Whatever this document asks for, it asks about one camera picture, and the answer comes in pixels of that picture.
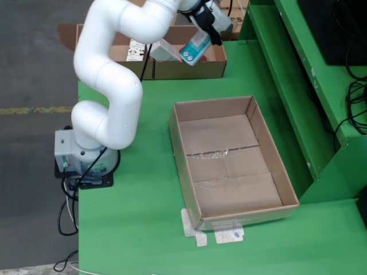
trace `white label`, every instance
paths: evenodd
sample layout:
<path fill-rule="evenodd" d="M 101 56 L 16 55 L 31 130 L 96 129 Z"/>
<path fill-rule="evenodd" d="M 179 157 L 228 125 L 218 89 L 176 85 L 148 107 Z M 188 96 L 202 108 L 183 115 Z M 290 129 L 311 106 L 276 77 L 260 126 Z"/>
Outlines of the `white label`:
<path fill-rule="evenodd" d="M 193 38 L 191 38 L 191 42 L 196 46 L 200 47 L 200 45 L 205 41 L 205 39 L 208 37 L 208 34 L 206 32 L 198 31 Z"/>
<path fill-rule="evenodd" d="M 80 162 L 81 172 L 85 173 L 86 170 L 92 165 L 92 163 L 84 163 Z M 92 169 L 89 171 L 89 174 L 99 174 L 107 171 L 107 165 L 104 162 L 98 162 L 93 165 Z"/>
<path fill-rule="evenodd" d="M 241 242 L 245 232 L 242 226 L 225 230 L 214 230 L 217 243 Z"/>
<path fill-rule="evenodd" d="M 187 209 L 181 209 L 181 218 L 183 224 L 183 231 L 186 237 L 194 237 L 196 239 L 197 246 L 206 246 L 208 244 L 208 237 L 202 231 L 195 231 L 191 225 L 189 213 Z"/>

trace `green shelf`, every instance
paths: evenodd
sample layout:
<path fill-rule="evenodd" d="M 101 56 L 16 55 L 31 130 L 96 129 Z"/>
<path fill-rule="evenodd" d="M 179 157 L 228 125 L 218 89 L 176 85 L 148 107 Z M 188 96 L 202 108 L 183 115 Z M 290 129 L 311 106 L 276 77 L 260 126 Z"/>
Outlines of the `green shelf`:
<path fill-rule="evenodd" d="M 353 79 L 344 66 L 331 66 L 325 63 L 297 0 L 275 0 L 275 3 L 335 130 L 346 118 L 345 96 Z M 367 66 L 354 66 L 352 70 L 357 75 L 367 75 Z M 366 104 L 361 103 L 354 107 L 353 112 L 359 113 L 365 109 Z M 366 119 L 367 114 L 358 118 L 364 122 Z M 352 136 L 360 134 L 348 122 L 343 123 L 337 133 L 340 144 L 345 145 Z"/>
<path fill-rule="evenodd" d="M 314 179 L 335 155 L 283 27 L 276 6 L 250 5 L 249 17 Z"/>

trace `cardboard box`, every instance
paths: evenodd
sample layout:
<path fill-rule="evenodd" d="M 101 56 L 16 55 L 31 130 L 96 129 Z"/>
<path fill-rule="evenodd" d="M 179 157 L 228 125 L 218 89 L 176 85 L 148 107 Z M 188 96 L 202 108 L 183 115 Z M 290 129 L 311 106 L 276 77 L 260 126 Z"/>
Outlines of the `cardboard box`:
<path fill-rule="evenodd" d="M 281 219 L 299 206 L 253 96 L 175 103 L 169 126 L 196 230 Z"/>
<path fill-rule="evenodd" d="M 241 4 L 242 8 L 244 10 L 246 10 L 249 0 L 239 0 L 239 2 Z M 237 0 L 233 0 L 232 8 L 235 8 L 235 9 L 241 8 L 239 2 Z M 219 5 L 220 5 L 220 7 L 224 8 L 224 10 L 229 10 L 229 7 L 231 5 L 231 0 L 221 0 Z"/>
<path fill-rule="evenodd" d="M 232 40 L 237 40 L 239 35 L 240 35 L 240 31 L 241 31 L 241 28 L 242 28 L 242 23 L 243 23 L 243 20 L 244 20 L 244 15 L 243 15 L 242 10 L 241 9 L 232 9 L 230 18 L 232 19 L 232 22 L 237 23 L 236 29 L 231 34 L 231 39 Z"/>
<path fill-rule="evenodd" d="M 75 50 L 77 40 L 80 37 L 81 30 L 83 29 L 82 24 L 69 24 L 60 23 L 57 26 L 58 36 L 60 37 L 61 43 L 70 50 Z M 110 50 L 110 58 L 123 65 L 126 68 L 132 70 L 138 77 L 142 74 L 144 63 L 147 57 L 147 50 L 145 50 L 143 61 L 126 61 L 127 53 L 130 47 L 131 39 L 123 34 L 117 33 L 115 40 Z M 153 59 L 149 58 L 147 68 L 144 74 L 145 80 L 153 79 Z"/>
<path fill-rule="evenodd" d="M 57 27 L 60 41 L 70 50 L 75 50 L 77 39 L 80 36 L 83 25 L 60 23 Z M 195 26 L 171 26 L 164 40 L 180 50 L 197 32 Z M 137 76 L 143 70 L 144 61 L 126 61 L 130 38 L 117 33 L 110 51 L 110 58 L 117 63 L 131 69 Z M 227 64 L 227 56 L 223 45 L 211 46 L 205 56 L 209 62 L 198 62 L 190 66 L 185 62 L 154 62 L 149 58 L 144 79 L 193 79 L 193 78 L 221 78 Z"/>
<path fill-rule="evenodd" d="M 164 36 L 169 44 L 181 50 L 197 33 L 195 26 L 172 26 Z M 155 62 L 154 79 L 194 79 L 221 78 L 227 64 L 227 55 L 223 45 L 212 45 L 205 52 L 208 62 L 190 66 L 185 62 Z"/>

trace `box flap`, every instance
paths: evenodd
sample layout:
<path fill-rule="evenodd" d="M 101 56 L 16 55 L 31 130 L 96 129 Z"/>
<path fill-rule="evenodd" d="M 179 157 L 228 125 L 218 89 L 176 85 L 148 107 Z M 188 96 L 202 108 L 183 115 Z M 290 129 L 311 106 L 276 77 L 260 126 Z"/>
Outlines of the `box flap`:
<path fill-rule="evenodd" d="M 211 119 L 213 117 L 237 116 L 246 113 L 252 96 L 227 99 L 197 100 L 176 103 L 178 120 Z"/>
<path fill-rule="evenodd" d="M 259 146 L 229 151 L 223 162 L 229 178 L 269 173 Z"/>
<path fill-rule="evenodd" d="M 179 127 L 187 155 L 258 145 L 246 115 L 182 121 Z"/>
<path fill-rule="evenodd" d="M 227 178 L 223 160 L 210 158 L 211 156 L 212 154 L 188 157 L 193 182 Z"/>
<path fill-rule="evenodd" d="M 195 189 L 190 176 L 190 168 L 185 155 L 184 145 L 181 140 L 181 133 L 178 127 L 175 105 L 173 105 L 173 111 L 169 120 L 169 127 L 183 198 L 185 199 L 190 221 L 193 227 L 196 228 L 202 223 L 202 215 L 198 200 L 195 196 Z"/>
<path fill-rule="evenodd" d="M 258 106 L 255 108 L 250 122 L 283 204 L 299 205 L 286 168 Z"/>
<path fill-rule="evenodd" d="M 282 206 L 270 173 L 194 183 L 205 218 Z"/>
<path fill-rule="evenodd" d="M 76 47 L 77 24 L 59 23 L 57 31 L 61 43 L 69 50 L 74 51 Z"/>

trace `green workbench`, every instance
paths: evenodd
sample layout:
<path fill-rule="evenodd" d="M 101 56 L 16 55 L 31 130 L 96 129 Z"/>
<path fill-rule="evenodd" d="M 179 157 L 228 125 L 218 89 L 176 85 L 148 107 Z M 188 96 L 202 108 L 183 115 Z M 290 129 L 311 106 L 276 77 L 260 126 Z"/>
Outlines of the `green workbench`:
<path fill-rule="evenodd" d="M 295 191 L 313 179 L 257 39 L 225 42 L 224 78 L 144 81 L 136 138 L 111 188 L 81 190 L 80 268 L 100 274 L 364 274 L 367 233 L 354 199 L 301 205 L 291 217 L 247 226 L 243 242 L 186 238 L 168 119 L 176 101 L 255 95 Z M 79 100 L 108 100 L 79 83 Z"/>

